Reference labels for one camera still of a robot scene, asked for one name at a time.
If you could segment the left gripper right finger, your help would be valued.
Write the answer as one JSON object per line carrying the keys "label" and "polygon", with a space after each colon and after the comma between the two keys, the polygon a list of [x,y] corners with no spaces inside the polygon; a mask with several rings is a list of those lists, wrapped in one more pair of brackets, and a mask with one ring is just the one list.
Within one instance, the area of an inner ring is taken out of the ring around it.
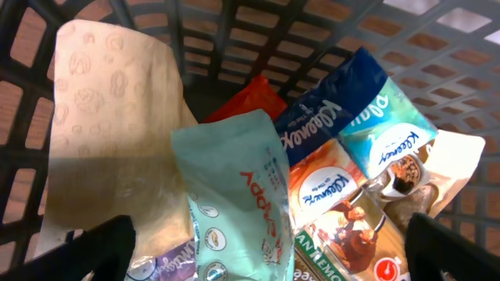
{"label": "left gripper right finger", "polygon": [[416,212],[405,235],[405,256],[412,281],[498,280],[499,257],[490,254],[428,215]]}

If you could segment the snack bag with barcode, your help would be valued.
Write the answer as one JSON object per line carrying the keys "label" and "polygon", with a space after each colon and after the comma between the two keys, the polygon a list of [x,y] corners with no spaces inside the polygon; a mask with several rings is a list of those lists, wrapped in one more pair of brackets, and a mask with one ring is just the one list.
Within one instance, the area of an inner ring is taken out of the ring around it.
{"label": "snack bag with barcode", "polygon": [[424,180],[410,195],[385,205],[384,211],[402,233],[416,212],[435,218],[469,182],[485,147],[483,137],[439,130],[419,150]]}

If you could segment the beige snack bag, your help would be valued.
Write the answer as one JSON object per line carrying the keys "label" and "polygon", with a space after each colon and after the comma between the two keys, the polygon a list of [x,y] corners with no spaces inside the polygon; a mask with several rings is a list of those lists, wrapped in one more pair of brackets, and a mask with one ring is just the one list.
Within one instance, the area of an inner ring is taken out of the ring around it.
{"label": "beige snack bag", "polygon": [[124,27],[73,20],[57,33],[48,197],[36,252],[129,215],[134,257],[191,238],[170,134],[195,125],[172,49]]}

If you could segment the Kleenex tissue multipack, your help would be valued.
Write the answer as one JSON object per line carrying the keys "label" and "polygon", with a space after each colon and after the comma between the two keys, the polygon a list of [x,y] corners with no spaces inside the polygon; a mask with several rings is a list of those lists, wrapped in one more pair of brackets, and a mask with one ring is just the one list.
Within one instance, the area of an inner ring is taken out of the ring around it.
{"label": "Kleenex tissue multipack", "polygon": [[[332,98],[342,106],[344,115],[331,136],[341,144],[365,176],[366,183],[378,177],[391,163],[419,150],[438,134],[435,126],[415,108],[364,48],[358,49],[289,108],[301,108],[310,114],[321,98]],[[275,120],[268,115],[275,127]],[[282,138],[278,132],[277,135],[288,160]],[[298,231],[292,221],[290,204],[289,208],[294,238],[294,270],[291,280],[298,280],[295,278],[295,238]],[[127,279],[198,280],[195,237],[172,252],[128,272]]]}

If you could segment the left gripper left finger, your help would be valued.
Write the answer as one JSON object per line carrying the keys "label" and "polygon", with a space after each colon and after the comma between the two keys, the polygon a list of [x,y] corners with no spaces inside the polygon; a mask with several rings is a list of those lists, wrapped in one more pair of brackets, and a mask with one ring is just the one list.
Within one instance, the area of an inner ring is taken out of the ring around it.
{"label": "left gripper left finger", "polygon": [[123,281],[135,242],[131,217],[118,215],[77,239],[2,273],[1,281],[82,280],[89,273],[93,280]]}

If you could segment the teal packet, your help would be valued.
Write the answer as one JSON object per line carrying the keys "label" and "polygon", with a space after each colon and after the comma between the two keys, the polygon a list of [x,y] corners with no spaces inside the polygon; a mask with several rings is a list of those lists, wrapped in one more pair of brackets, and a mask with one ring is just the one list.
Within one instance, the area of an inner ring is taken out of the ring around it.
{"label": "teal packet", "polygon": [[262,109],[176,130],[175,160],[189,192],[196,278],[293,278],[288,157]]}

